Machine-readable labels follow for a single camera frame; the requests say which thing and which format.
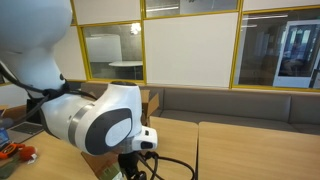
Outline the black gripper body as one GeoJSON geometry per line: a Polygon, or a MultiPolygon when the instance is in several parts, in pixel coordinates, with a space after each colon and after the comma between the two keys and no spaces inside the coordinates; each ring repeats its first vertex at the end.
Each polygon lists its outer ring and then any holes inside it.
{"type": "Polygon", "coordinates": [[[120,154],[118,156],[118,163],[121,171],[124,173],[127,180],[146,180],[147,175],[145,171],[138,169],[139,155],[137,152],[128,154],[120,154]]]}

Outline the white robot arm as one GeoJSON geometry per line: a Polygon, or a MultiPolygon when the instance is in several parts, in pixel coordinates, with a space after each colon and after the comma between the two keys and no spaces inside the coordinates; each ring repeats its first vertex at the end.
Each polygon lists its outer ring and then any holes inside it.
{"type": "Polygon", "coordinates": [[[158,143],[141,123],[140,88],[116,81],[100,98],[72,90],[54,57],[71,21],[70,0],[0,0],[1,73],[36,102],[48,134],[93,156],[120,148],[134,162],[158,143]]]}

